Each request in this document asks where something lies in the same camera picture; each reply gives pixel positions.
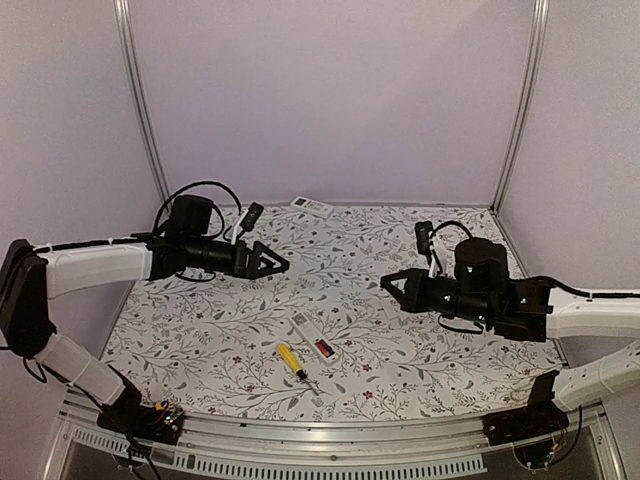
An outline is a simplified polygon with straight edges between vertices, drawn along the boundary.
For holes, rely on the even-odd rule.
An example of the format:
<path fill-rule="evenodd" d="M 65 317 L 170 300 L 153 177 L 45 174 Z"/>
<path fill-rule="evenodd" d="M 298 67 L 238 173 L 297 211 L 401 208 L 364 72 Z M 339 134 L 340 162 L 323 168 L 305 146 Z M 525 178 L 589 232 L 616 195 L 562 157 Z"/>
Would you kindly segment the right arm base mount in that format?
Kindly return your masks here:
<path fill-rule="evenodd" d="M 521 466 L 538 470 L 550 467 L 558 454 L 563 437 L 569 427 L 567 414 L 553 403 L 553 384 L 558 370 L 537 377 L 524 406 L 490 413 L 482 417 L 482 430 L 490 446 L 512 444 L 538 436 L 549 436 L 539 444 L 516 447 L 513 451 Z"/>

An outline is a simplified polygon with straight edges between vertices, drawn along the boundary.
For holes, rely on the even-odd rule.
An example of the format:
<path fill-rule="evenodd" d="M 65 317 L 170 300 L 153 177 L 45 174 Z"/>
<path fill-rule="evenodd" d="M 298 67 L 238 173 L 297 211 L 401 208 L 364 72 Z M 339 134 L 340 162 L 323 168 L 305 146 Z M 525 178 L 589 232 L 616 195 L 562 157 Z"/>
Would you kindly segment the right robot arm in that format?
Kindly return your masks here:
<path fill-rule="evenodd" d="M 381 287 L 408 313 L 463 319 L 508 340 L 546 342 L 565 337 L 622 337 L 626 347 L 577 368 L 536 377 L 517 427 L 537 436 L 556 409 L 569 412 L 639 383 L 639 294 L 580 290 L 554 278 L 512 279 L 504 246 L 474 237 L 454 250 L 454 274 L 407 269 L 382 277 Z"/>

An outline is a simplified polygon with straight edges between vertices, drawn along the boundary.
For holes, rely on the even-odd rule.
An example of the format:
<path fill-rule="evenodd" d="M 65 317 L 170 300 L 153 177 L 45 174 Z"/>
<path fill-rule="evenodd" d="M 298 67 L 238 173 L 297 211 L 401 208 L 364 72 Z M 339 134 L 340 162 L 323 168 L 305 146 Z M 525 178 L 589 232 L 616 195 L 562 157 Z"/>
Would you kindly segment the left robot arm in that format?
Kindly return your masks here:
<path fill-rule="evenodd" d="M 187 270 L 259 280 L 289 269 L 289 262 L 264 243 L 247 244 L 243 239 L 261 216 L 261 205 L 240 209 L 228 240 L 209 231 L 218 210 L 208 198 L 181 194 L 173 200 L 168 218 L 149 232 L 42 246 L 13 240 L 1 265 L 1 334 L 6 350 L 84 393 L 126 433 L 141 433 L 152 410 L 143 403 L 139 389 L 63 335 L 51 317 L 54 306 L 73 298 L 84 304 L 82 312 L 96 313 L 86 303 L 99 290 L 112 292 Z"/>

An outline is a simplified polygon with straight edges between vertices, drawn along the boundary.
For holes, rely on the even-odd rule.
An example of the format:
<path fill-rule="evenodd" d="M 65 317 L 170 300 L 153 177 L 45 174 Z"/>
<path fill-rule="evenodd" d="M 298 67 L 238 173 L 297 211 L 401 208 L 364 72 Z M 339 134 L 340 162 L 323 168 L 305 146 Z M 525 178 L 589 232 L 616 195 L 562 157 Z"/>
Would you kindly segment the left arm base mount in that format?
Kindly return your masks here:
<path fill-rule="evenodd" d="M 111 405 L 102 404 L 97 426 L 136 439 L 176 445 L 184 424 L 184 410 L 168 400 L 145 403 L 141 392 L 130 382 Z"/>

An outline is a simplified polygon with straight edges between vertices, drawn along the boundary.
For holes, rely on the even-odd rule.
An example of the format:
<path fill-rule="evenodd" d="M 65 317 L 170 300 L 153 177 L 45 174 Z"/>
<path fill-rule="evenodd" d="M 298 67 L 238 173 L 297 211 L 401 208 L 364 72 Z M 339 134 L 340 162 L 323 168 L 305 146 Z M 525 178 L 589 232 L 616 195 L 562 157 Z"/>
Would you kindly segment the white air conditioner remote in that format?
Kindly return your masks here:
<path fill-rule="evenodd" d="M 308 344 L 311 351 L 324 364 L 332 365 L 339 360 L 338 351 L 331 345 L 331 343 L 325 338 L 324 334 L 307 315 L 302 312 L 297 312 L 290 318 L 290 322 L 298 335 Z M 326 359 L 316 348 L 315 342 L 320 339 L 324 340 L 335 351 L 335 355 L 332 358 Z"/>

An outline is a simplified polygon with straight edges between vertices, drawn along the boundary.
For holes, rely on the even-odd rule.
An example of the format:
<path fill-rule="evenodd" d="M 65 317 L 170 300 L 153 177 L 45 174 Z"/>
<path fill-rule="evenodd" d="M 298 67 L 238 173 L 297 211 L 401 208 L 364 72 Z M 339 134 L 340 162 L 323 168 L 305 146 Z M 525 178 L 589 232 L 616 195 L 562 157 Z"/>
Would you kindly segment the yellow handled screwdriver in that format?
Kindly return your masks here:
<path fill-rule="evenodd" d="M 293 374 L 302 383 L 307 385 L 311 389 L 311 391 L 312 391 L 312 393 L 314 395 L 318 396 L 319 395 L 318 391 L 316 390 L 316 388 L 313 386 L 313 384 L 309 380 L 309 377 L 308 377 L 306 371 L 299 364 L 299 362 L 297 361 L 296 357 L 294 356 L 292 351 L 289 349 L 289 347 L 287 345 L 285 345 L 285 344 L 278 344 L 277 347 L 276 347 L 276 350 L 277 350 L 278 354 L 280 355 L 281 359 L 291 369 Z"/>

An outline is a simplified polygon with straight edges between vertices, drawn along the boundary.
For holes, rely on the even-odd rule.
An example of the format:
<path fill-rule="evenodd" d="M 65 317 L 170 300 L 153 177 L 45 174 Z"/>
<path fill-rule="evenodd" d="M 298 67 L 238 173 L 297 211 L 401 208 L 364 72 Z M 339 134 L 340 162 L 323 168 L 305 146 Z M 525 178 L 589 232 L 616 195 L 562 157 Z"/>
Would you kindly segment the white battery cover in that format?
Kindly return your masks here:
<path fill-rule="evenodd" d="M 388 321 L 395 321 L 399 316 L 399 309 L 397 303 L 391 299 L 382 299 L 380 306 Z"/>

